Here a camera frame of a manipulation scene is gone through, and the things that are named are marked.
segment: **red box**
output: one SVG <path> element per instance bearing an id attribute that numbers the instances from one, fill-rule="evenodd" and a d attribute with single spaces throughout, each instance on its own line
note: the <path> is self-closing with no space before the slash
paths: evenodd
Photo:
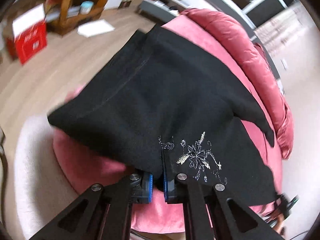
<path id="1" fill-rule="evenodd" d="M 12 58 L 18 57 L 22 64 L 47 46 L 46 24 L 41 21 L 28 28 L 14 40 L 6 37 L 6 45 Z"/>

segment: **black fabric sleeve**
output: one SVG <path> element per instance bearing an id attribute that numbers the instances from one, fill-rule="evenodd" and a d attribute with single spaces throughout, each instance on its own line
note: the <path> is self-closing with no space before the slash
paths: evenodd
<path id="1" fill-rule="evenodd" d="M 257 100 L 247 88 L 234 76 L 232 85 L 225 87 L 224 100 L 231 106 L 234 116 L 253 122 L 265 134 L 271 147 L 275 145 L 275 136 L 266 116 Z"/>

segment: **wooden floor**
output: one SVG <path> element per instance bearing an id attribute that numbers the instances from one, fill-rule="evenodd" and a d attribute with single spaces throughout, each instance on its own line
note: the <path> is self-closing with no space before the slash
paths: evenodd
<path id="1" fill-rule="evenodd" d="M 13 162 L 17 139 L 25 120 L 47 113 L 61 103 L 67 92 L 86 84 L 138 29 L 149 31 L 154 23 L 133 8 L 106 11 L 102 17 L 116 29 L 85 38 L 76 30 L 63 38 L 48 34 L 48 46 L 24 66 L 4 60 L 0 65 L 0 126 L 8 161 L 5 223 L 14 240 L 24 239 L 16 215 Z"/>

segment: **metal screw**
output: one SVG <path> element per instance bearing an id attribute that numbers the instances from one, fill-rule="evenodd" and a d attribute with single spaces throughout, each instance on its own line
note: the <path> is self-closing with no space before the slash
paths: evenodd
<path id="1" fill-rule="evenodd" d="M 177 178 L 180 179 L 180 180 L 186 180 L 187 177 L 188 177 L 188 176 L 187 176 L 186 174 L 184 174 L 184 173 L 179 173 L 179 174 L 177 175 Z"/>
<path id="2" fill-rule="evenodd" d="M 140 179 L 140 175 L 137 173 L 133 173 L 130 175 L 130 179 L 133 181 L 136 181 L 136 180 Z"/>
<path id="3" fill-rule="evenodd" d="M 218 191 L 224 191 L 224 189 L 226 188 L 223 184 L 220 184 L 220 183 L 216 184 L 214 187 Z"/>
<path id="4" fill-rule="evenodd" d="M 93 184 L 92 186 L 91 186 L 91 189 L 93 190 L 93 191 L 99 191 L 99 190 L 101 190 L 102 189 L 102 185 L 101 184 Z"/>

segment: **white paper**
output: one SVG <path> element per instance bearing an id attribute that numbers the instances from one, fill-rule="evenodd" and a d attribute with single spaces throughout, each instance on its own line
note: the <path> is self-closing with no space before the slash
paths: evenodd
<path id="1" fill-rule="evenodd" d="M 22 14 L 12 22 L 12 30 L 14 37 L 19 36 L 28 28 L 36 23 L 43 21 L 45 18 L 44 6 L 40 4 L 33 9 Z"/>
<path id="2" fill-rule="evenodd" d="M 80 25 L 78 27 L 78 33 L 88 38 L 94 35 L 111 32 L 114 29 L 115 28 L 106 20 L 98 20 Z"/>

